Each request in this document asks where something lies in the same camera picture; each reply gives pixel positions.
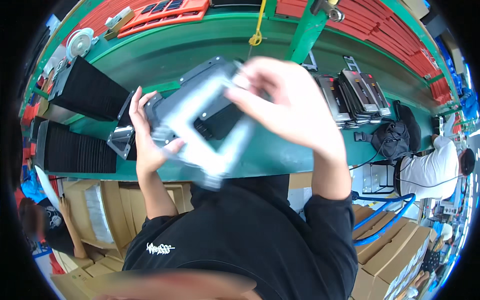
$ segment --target white t-shirt logo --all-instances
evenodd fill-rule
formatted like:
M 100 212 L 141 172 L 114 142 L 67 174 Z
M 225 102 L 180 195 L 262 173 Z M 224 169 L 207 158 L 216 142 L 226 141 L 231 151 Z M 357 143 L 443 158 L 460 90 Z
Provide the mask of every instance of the white t-shirt logo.
M 147 243 L 147 251 L 150 252 L 150 254 L 169 254 L 171 249 L 175 249 L 175 247 L 172 247 L 172 245 L 164 244 L 160 244 L 160 246 L 154 246 L 153 243 Z

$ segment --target person in white shirt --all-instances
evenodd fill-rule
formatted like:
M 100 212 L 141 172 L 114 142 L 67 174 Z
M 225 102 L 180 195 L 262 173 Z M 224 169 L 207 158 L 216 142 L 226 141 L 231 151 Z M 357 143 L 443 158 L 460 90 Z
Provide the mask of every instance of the person in white shirt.
M 469 148 L 457 155 L 449 138 L 434 134 L 435 150 L 425 156 L 404 157 L 400 162 L 400 194 L 414 193 L 417 199 L 445 199 L 455 191 L 458 176 L 468 176 L 475 167 L 475 154 Z

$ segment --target orange tray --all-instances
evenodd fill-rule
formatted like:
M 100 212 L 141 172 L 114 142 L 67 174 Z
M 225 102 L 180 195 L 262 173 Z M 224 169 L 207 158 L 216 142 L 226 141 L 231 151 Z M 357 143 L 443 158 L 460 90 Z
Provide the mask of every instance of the orange tray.
M 208 9 L 208 0 L 165 0 L 138 8 L 135 17 L 120 29 L 118 38 L 165 25 L 199 21 Z

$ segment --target hand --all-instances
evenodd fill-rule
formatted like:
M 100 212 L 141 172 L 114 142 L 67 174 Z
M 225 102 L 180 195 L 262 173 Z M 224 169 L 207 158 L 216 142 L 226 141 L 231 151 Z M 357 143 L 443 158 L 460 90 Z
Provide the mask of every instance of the hand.
M 70 205 L 65 197 L 60 197 L 59 199 L 59 210 L 63 216 L 63 219 L 70 219 Z
M 241 70 L 249 91 L 231 88 L 225 96 L 265 128 L 295 144 L 313 149 L 325 159 L 346 161 L 345 145 L 324 95 L 301 66 L 257 57 Z M 273 103 L 258 95 L 264 90 Z
M 145 103 L 155 94 L 156 91 L 148 93 L 140 99 L 142 87 L 139 86 L 130 103 L 129 115 L 135 128 L 135 142 L 137 144 L 137 175 L 156 172 L 167 161 L 162 149 L 154 143 L 150 136 L 150 124 L 148 124 L 144 111 Z M 175 139 L 165 145 L 165 148 L 172 153 L 177 153 L 183 144 L 182 139 Z

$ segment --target black t-shirt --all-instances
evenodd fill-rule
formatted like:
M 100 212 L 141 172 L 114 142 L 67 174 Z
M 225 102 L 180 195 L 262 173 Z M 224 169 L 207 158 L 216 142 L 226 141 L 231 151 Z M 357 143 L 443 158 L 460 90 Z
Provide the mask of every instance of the black t-shirt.
M 217 270 L 254 279 L 264 300 L 347 299 L 358 268 L 350 197 L 313 196 L 305 222 L 238 187 L 214 195 L 188 213 L 147 219 L 123 270 Z
M 46 222 L 45 241 L 48 246 L 59 252 L 74 256 L 73 241 L 68 232 L 67 225 L 60 211 L 56 209 L 48 198 L 43 199 L 37 205 L 45 208 L 48 223 Z

